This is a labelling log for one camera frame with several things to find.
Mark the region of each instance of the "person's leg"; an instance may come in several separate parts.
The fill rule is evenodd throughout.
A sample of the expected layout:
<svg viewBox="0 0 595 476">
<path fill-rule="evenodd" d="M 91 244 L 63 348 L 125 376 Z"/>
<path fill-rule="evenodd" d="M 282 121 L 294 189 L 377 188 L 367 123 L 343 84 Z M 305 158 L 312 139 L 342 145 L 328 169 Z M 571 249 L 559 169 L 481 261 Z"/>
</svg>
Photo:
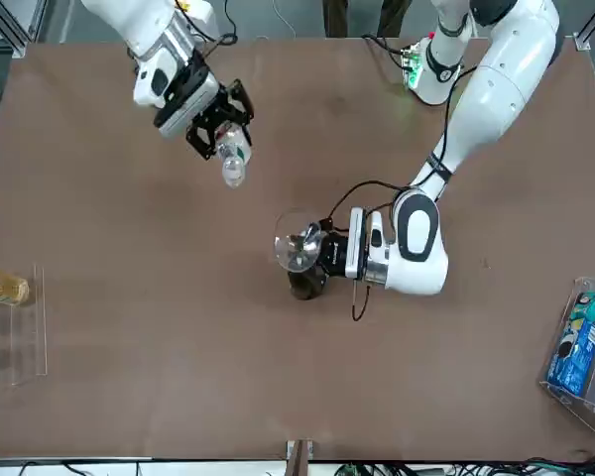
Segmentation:
<svg viewBox="0 0 595 476">
<path fill-rule="evenodd" d="M 324 30 L 328 38 L 346 38 L 348 36 L 348 0 L 322 0 L 324 10 Z"/>
<path fill-rule="evenodd" d="M 378 37 L 398 38 L 401 33 L 401 24 L 404 15 L 413 0 L 384 0 L 381 6 L 381 18 L 379 19 Z"/>
</svg>

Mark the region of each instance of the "table surface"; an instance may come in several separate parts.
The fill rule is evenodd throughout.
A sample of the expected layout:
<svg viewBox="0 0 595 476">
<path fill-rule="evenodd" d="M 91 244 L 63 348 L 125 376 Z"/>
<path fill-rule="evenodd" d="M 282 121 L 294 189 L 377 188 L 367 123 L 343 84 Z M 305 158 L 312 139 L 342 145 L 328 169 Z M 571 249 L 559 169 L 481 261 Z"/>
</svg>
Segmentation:
<svg viewBox="0 0 595 476">
<path fill-rule="evenodd" d="M 486 48 L 472 43 L 468 64 Z M 349 282 L 290 295 L 275 221 L 324 215 L 360 180 L 410 180 L 443 108 L 360 40 L 261 41 L 210 63 L 256 107 L 237 190 L 133 104 L 124 47 L 30 45 L 13 61 L 0 267 L 45 267 L 49 375 L 0 391 L 0 456 L 274 458 L 301 437 L 325 459 L 595 451 L 536 383 L 573 280 L 595 276 L 588 55 L 567 44 L 506 136 L 454 176 L 443 292 L 375 290 L 357 323 Z M 336 218 L 389 196 L 358 191 Z"/>
</svg>

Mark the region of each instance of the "floor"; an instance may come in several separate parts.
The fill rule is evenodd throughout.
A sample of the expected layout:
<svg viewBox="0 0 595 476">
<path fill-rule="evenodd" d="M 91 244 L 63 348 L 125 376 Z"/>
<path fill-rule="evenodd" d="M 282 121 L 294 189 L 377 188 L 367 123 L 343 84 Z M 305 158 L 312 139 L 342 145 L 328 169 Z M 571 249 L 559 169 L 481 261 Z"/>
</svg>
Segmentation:
<svg viewBox="0 0 595 476">
<path fill-rule="evenodd" d="M 214 6 L 219 27 L 228 31 L 229 24 L 223 13 L 223 0 L 209 0 Z M 595 0 L 554 0 L 560 13 L 565 34 L 578 31 L 595 10 Z M 229 12 L 238 25 L 242 41 L 258 37 L 289 39 L 294 33 L 274 11 L 274 7 L 292 24 L 298 38 L 323 37 L 321 0 L 232 0 Z M 349 35 L 359 36 L 375 32 L 379 20 L 375 0 L 351 0 L 349 9 Z M 435 27 L 435 11 L 427 0 L 415 0 L 402 26 L 402 36 L 420 37 Z M 120 42 L 115 31 L 90 14 L 79 0 L 49 0 L 45 14 L 41 41 L 50 43 Z M 595 34 L 590 41 L 591 57 L 595 65 Z M 6 82 L 11 57 L 0 55 L 0 98 Z"/>
</svg>

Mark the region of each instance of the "clear plastic bottle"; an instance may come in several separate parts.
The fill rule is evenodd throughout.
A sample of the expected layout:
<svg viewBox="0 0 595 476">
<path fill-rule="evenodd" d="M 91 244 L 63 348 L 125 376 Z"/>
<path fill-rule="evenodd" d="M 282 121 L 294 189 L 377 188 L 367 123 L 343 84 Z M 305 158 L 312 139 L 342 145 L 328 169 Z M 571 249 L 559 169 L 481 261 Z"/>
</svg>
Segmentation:
<svg viewBox="0 0 595 476">
<path fill-rule="evenodd" d="M 245 181 L 247 163 L 251 158 L 251 147 L 242 128 L 230 124 L 219 134 L 216 144 L 225 183 L 231 188 L 240 186 Z"/>
<path fill-rule="evenodd" d="M 29 282 L 24 278 L 0 271 L 0 302 L 21 304 L 29 297 Z"/>
</svg>

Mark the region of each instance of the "metal frame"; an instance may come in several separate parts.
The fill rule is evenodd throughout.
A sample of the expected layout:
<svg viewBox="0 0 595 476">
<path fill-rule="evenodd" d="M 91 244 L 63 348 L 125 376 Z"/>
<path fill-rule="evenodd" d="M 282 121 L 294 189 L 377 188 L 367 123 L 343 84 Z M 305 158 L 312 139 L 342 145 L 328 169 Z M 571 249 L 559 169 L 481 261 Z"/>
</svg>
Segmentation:
<svg viewBox="0 0 595 476">
<path fill-rule="evenodd" d="M 28 30 L 25 30 L 18 19 L 0 1 L 0 35 L 13 50 L 14 58 L 22 58 L 26 53 L 27 44 L 37 39 L 46 7 L 47 0 L 38 0 L 31 25 Z"/>
<path fill-rule="evenodd" d="M 588 43 L 591 35 L 595 32 L 595 13 L 588 19 L 586 25 L 577 33 L 573 33 L 575 39 L 575 48 L 580 52 L 587 52 L 591 49 Z"/>
<path fill-rule="evenodd" d="M 308 476 L 308 461 L 313 459 L 313 442 L 309 439 L 287 442 L 285 476 Z"/>
</svg>

